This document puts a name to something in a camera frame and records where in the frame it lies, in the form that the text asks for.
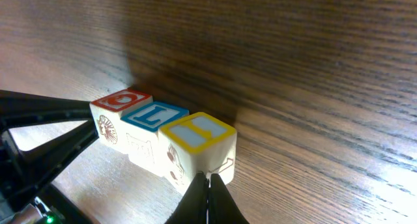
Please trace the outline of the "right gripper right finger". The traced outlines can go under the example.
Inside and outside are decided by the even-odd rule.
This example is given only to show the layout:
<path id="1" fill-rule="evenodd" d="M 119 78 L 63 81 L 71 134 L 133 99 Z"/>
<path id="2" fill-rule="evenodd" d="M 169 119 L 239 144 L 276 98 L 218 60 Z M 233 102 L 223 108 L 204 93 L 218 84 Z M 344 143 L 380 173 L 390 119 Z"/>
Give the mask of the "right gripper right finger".
<path id="1" fill-rule="evenodd" d="M 249 224 L 219 174 L 211 174 L 208 191 L 209 224 Z"/>

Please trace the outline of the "car picture yellow block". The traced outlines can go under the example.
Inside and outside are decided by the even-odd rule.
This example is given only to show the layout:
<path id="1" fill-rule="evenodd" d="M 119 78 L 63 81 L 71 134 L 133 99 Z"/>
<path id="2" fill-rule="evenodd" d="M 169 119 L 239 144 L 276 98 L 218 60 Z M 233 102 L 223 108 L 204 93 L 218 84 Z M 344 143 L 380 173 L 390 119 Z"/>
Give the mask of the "car picture yellow block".
<path id="1" fill-rule="evenodd" d="M 163 125 L 158 130 L 165 177 L 185 194 L 198 172 L 220 175 L 224 184 L 235 175 L 237 130 L 204 112 Z"/>

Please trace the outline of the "letter E L block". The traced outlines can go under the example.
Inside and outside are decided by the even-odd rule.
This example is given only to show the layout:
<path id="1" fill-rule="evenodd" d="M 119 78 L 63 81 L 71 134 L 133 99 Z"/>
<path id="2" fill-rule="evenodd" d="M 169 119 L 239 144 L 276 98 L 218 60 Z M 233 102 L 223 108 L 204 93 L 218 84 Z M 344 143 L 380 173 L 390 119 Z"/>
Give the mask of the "letter E L block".
<path id="1" fill-rule="evenodd" d="M 129 160 L 157 176 L 164 176 L 164 148 L 159 144 L 158 129 L 187 115 L 189 111 L 185 108 L 152 102 L 121 117 Z"/>

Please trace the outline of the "shell picture Q block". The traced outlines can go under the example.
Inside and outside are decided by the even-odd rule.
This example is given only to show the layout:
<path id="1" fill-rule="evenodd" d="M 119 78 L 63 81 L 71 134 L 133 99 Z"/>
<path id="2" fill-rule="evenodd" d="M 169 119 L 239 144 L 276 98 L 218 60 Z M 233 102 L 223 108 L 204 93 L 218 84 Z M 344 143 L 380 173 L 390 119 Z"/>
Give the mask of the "shell picture Q block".
<path id="1" fill-rule="evenodd" d="M 99 139 L 123 154 L 129 152 L 121 117 L 153 102 L 150 94 L 124 89 L 92 101 L 89 106 Z"/>

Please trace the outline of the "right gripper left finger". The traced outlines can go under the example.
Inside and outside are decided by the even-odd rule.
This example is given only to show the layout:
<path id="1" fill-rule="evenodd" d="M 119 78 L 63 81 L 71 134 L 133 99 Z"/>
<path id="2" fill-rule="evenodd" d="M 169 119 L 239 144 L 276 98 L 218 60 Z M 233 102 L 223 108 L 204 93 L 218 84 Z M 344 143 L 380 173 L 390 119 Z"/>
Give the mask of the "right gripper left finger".
<path id="1" fill-rule="evenodd" d="M 209 180 L 198 172 L 165 224 L 206 224 Z"/>

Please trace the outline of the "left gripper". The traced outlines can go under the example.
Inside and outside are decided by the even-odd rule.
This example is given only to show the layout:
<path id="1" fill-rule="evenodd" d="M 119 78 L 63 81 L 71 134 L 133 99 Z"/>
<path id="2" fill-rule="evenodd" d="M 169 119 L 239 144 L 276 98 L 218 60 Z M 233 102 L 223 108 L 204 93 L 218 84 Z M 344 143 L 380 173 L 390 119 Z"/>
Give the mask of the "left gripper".
<path id="1" fill-rule="evenodd" d="M 90 223 L 91 220 L 51 183 L 98 139 L 89 102 L 1 91 L 1 125 L 32 126 L 87 120 L 30 151 L 20 151 L 11 133 L 1 134 L 1 220 L 30 204 L 38 223 Z"/>

